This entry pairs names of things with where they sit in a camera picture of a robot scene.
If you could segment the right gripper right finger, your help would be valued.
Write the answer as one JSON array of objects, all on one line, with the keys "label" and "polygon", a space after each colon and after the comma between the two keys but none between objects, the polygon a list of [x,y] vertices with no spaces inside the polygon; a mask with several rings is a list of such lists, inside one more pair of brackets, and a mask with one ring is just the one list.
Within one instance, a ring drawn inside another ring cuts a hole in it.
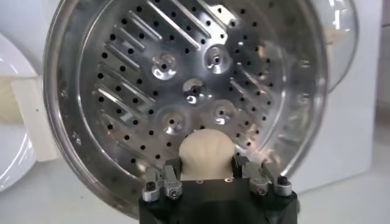
[{"label": "right gripper right finger", "polygon": [[292,184],[286,176],[280,175],[272,163],[255,163],[245,156],[235,155],[232,158],[234,178],[248,178],[250,191],[260,197],[268,192],[279,197],[292,195]]}]

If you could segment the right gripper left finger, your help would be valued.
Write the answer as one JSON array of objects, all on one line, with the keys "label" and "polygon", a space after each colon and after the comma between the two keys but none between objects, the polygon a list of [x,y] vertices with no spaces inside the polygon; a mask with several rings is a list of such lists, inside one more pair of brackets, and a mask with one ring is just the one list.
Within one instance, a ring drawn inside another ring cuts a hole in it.
[{"label": "right gripper left finger", "polygon": [[182,163],[179,157],[167,160],[162,170],[149,167],[142,188],[143,201],[158,201],[162,197],[176,200],[182,195],[180,180]]}]

